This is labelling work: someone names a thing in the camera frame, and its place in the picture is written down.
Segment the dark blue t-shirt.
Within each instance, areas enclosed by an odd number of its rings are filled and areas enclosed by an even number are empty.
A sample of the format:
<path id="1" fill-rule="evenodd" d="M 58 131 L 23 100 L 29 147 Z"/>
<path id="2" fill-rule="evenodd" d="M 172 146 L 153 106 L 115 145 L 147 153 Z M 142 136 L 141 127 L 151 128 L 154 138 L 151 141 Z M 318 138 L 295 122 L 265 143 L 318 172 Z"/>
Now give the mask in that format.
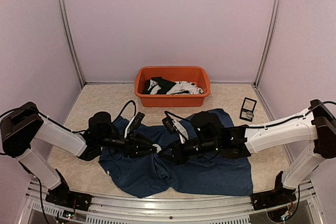
<path id="1" fill-rule="evenodd" d="M 253 193 L 248 158 L 225 159 L 214 154 L 175 165 L 157 154 L 127 158 L 104 148 L 99 164 L 123 192 L 143 198 L 173 188 L 179 193 L 249 196 Z"/>

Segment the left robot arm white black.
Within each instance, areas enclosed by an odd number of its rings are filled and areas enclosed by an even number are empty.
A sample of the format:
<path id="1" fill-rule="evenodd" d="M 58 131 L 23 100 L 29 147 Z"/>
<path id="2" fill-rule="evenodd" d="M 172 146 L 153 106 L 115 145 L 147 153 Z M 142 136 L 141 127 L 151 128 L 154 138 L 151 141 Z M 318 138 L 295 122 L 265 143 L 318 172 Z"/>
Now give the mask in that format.
<path id="1" fill-rule="evenodd" d="M 73 201 L 75 192 L 69 189 L 62 174 L 33 148 L 32 141 L 46 142 L 84 161 L 101 155 L 103 148 L 138 158 L 161 150 L 151 140 L 133 131 L 140 126 L 143 117 L 142 113 L 135 115 L 121 133 L 108 112 L 97 112 L 88 120 L 86 130 L 76 132 L 41 113 L 35 103 L 27 102 L 1 114 L 2 148 L 4 155 L 17 159 L 48 188 L 46 199 L 49 202 L 57 200 L 66 206 Z"/>

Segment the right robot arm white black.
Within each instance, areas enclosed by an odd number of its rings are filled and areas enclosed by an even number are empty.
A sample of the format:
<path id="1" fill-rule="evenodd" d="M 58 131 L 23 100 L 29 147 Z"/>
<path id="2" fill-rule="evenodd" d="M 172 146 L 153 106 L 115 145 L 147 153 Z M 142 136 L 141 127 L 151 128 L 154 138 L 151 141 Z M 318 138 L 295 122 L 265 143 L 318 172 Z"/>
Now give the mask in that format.
<path id="1" fill-rule="evenodd" d="M 194 138 L 184 138 L 180 122 L 167 115 L 164 126 L 180 139 L 161 149 L 158 155 L 179 165 L 207 154 L 238 159 L 275 146 L 306 141 L 308 145 L 301 154 L 276 176 L 274 188 L 265 192 L 273 205 L 279 205 L 323 161 L 335 158 L 335 116 L 326 104 L 312 100 L 307 109 L 292 116 L 266 124 L 232 127 L 224 126 L 214 112 L 202 111 L 189 120 L 196 133 Z"/>

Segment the black and white garment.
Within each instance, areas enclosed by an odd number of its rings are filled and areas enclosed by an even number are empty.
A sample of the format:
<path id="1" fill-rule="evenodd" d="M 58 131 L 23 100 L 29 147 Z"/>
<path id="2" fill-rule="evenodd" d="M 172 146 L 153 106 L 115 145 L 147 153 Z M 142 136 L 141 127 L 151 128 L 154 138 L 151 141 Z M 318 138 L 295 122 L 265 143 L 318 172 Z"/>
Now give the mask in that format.
<path id="1" fill-rule="evenodd" d="M 142 94 L 148 95 L 199 95 L 202 88 L 188 81 L 170 81 L 162 77 L 151 78 L 146 81 Z"/>

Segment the orange plastic tub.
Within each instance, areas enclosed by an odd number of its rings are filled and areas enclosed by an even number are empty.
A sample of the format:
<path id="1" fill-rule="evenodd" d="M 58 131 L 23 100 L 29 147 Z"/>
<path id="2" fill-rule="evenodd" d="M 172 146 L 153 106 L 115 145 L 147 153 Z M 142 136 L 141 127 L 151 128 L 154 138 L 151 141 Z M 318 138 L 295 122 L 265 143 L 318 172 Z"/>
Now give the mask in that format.
<path id="1" fill-rule="evenodd" d="M 203 94 L 143 94 L 147 80 L 162 77 L 169 81 L 189 81 L 202 88 Z M 211 93 L 211 84 L 205 70 L 196 66 L 155 66 L 141 68 L 134 81 L 134 93 L 144 107 L 197 107 Z"/>

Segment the black square display box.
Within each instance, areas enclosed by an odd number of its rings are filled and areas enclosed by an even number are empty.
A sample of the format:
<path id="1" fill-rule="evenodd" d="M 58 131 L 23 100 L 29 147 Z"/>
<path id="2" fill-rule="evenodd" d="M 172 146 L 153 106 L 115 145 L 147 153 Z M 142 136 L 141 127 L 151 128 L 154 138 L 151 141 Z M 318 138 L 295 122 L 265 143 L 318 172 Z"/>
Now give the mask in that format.
<path id="1" fill-rule="evenodd" d="M 247 111 L 250 111 L 254 114 L 256 104 L 257 104 L 256 100 L 245 97 L 244 101 L 243 101 L 243 104 L 241 106 L 239 118 L 241 120 L 244 120 L 244 121 L 252 122 L 254 118 L 253 119 L 247 119 L 246 116 L 245 116 L 245 113 Z"/>

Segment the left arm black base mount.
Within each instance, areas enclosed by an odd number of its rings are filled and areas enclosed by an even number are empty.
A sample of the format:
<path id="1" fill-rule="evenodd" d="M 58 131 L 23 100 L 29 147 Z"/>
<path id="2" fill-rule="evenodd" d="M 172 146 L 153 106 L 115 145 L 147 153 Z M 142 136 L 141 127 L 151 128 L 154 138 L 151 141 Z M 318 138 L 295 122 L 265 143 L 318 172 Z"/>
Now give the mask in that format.
<path id="1" fill-rule="evenodd" d="M 69 191 L 65 195 L 56 196 L 48 193 L 46 201 L 58 206 L 71 208 L 74 210 L 88 211 L 92 196 L 90 194 Z"/>

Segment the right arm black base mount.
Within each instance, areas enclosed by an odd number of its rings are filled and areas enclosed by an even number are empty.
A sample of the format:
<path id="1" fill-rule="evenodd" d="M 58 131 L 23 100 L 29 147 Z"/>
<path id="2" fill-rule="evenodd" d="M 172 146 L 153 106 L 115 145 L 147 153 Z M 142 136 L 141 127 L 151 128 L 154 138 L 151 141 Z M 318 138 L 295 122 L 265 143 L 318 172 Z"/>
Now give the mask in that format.
<path id="1" fill-rule="evenodd" d="M 250 196 L 254 210 L 262 210 L 291 203 L 297 200 L 294 192 L 274 193 L 271 190 L 255 193 Z"/>

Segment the left aluminium corner post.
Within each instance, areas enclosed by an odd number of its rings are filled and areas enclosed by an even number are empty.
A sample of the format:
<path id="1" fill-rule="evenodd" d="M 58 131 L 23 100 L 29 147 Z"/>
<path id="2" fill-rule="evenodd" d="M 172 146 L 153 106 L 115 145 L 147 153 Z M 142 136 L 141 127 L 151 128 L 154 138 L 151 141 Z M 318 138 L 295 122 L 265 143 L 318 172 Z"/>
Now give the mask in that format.
<path id="1" fill-rule="evenodd" d="M 62 27 L 64 30 L 67 46 L 70 52 L 70 59 L 73 64 L 73 67 L 75 69 L 75 74 L 78 79 L 79 85 L 81 88 L 83 88 L 86 85 L 86 81 L 82 72 L 82 68 L 77 56 L 74 39 L 71 33 L 70 23 L 67 15 L 67 9 L 66 9 L 66 1 L 65 0 L 57 0 L 58 9 L 60 12 L 60 18 L 62 22 Z"/>

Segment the aluminium corner post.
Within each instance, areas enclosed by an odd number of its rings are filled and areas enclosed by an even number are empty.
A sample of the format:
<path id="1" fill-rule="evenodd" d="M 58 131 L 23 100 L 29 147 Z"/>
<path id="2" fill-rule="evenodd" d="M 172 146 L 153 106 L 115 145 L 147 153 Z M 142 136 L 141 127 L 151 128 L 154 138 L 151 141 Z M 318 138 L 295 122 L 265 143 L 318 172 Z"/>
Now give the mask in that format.
<path id="1" fill-rule="evenodd" d="M 79 85 L 81 88 L 83 88 L 86 85 L 86 81 L 82 72 L 82 68 L 77 56 L 74 39 L 71 33 L 70 23 L 67 15 L 67 9 L 66 9 L 66 1 L 65 0 L 57 0 L 58 9 L 60 12 L 60 18 L 62 22 L 62 27 L 64 30 L 67 46 L 70 52 L 70 59 L 73 64 L 73 67 L 75 69 L 75 74 L 78 79 Z"/>
<path id="2" fill-rule="evenodd" d="M 268 25 L 268 30 L 267 30 L 267 35 L 266 35 L 266 41 L 263 47 L 261 60 L 259 63 L 255 81 L 254 81 L 254 86 L 256 89 L 259 88 L 261 80 L 262 80 L 262 76 L 266 69 L 266 64 L 267 64 L 267 60 L 269 57 L 269 51 L 271 49 L 272 40 L 273 40 L 275 30 L 276 30 L 276 23 L 277 23 L 278 14 L 279 14 L 280 3 L 281 3 L 281 0 L 273 0 L 271 15 L 270 15 L 270 22 Z"/>

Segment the right aluminium corner post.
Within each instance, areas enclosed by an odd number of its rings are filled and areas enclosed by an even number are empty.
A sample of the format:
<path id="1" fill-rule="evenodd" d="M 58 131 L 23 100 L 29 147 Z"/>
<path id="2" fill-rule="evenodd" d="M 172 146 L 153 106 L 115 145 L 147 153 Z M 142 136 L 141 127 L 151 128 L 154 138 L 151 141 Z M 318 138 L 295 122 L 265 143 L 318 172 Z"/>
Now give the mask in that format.
<path id="1" fill-rule="evenodd" d="M 279 14 L 280 3 L 281 3 L 281 0 L 273 0 L 271 15 L 270 15 L 270 22 L 268 25 L 268 30 L 267 30 L 267 35 L 266 35 L 266 41 L 263 47 L 261 60 L 259 63 L 255 81 L 254 81 L 254 86 L 256 89 L 259 88 L 261 80 L 262 80 L 262 76 L 266 69 L 266 64 L 267 64 L 267 60 L 269 57 L 269 51 L 271 49 L 272 40 L 273 40 L 275 30 L 276 30 L 276 23 L 277 23 L 278 14 Z"/>

